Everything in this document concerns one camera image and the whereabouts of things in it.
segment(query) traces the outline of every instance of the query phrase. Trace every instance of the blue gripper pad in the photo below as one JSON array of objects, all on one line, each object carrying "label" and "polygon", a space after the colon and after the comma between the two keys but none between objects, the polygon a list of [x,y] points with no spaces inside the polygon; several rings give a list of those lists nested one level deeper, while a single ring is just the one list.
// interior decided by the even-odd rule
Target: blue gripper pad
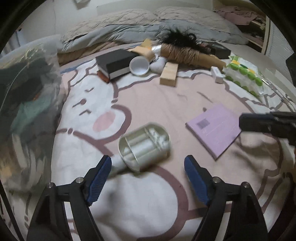
[{"label": "blue gripper pad", "polygon": [[184,169],[193,186],[195,194],[198,197],[198,200],[207,205],[209,201],[207,194],[207,186],[189,157],[186,157],[184,160]]},{"label": "blue gripper pad", "polygon": [[101,191],[104,187],[104,184],[108,178],[108,175],[111,171],[112,161],[110,157],[107,157],[100,170],[96,174],[94,180],[89,186],[89,196],[87,198],[87,202],[90,205],[93,202],[96,202],[101,194]]}]

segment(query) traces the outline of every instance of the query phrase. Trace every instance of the purple notebook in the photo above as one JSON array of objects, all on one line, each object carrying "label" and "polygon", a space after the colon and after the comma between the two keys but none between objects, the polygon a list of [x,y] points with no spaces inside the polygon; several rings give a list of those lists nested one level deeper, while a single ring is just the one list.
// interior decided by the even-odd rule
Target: purple notebook
[{"label": "purple notebook", "polygon": [[217,159],[240,133],[239,118],[222,104],[186,123],[209,153]]}]

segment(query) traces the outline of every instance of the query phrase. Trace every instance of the white small box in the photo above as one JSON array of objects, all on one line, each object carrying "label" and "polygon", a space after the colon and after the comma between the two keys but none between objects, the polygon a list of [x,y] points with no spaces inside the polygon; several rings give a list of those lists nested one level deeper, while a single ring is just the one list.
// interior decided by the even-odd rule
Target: white small box
[{"label": "white small box", "polygon": [[220,72],[220,70],[218,69],[218,67],[212,66],[211,67],[211,74],[212,74],[212,77],[214,78],[214,80],[215,80],[216,83],[219,83],[219,84],[223,84],[224,83],[223,78],[225,76],[224,76],[224,74],[222,74]]}]

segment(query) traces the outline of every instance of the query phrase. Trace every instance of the bedsheet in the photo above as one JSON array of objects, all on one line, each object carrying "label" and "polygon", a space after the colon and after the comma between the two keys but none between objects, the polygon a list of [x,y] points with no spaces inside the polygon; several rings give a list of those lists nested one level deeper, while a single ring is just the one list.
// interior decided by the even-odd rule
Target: bedsheet
[{"label": "bedsheet", "polygon": [[[65,73],[68,98],[54,143],[52,181],[72,182],[94,167],[103,154],[119,158],[120,135],[148,122],[166,128],[170,157],[140,176],[130,171],[109,179],[90,209],[105,240],[191,240],[205,212],[184,172],[192,154],[212,176],[225,182],[248,181],[262,207],[268,229],[283,206],[291,179],[285,175],[294,158],[285,141],[263,134],[241,133],[214,161],[185,123],[216,103],[242,112],[288,110],[266,88],[261,101],[230,81],[216,84],[205,70],[178,72],[175,88],[159,85],[159,76],[127,74],[112,84],[96,75],[95,60]],[[229,218],[227,204],[217,237],[222,240]],[[79,240],[70,205],[66,205],[73,240]]]}]

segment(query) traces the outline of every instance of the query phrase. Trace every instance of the black box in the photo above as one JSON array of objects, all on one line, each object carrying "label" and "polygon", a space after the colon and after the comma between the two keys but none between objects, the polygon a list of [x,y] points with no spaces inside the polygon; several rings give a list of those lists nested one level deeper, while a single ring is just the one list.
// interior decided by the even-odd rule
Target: black box
[{"label": "black box", "polygon": [[110,80],[129,73],[131,60],[139,54],[124,49],[118,49],[96,57],[99,70]]},{"label": "black box", "polygon": [[228,59],[231,50],[216,42],[202,42],[200,43],[206,50],[207,54],[216,55],[219,59]]}]

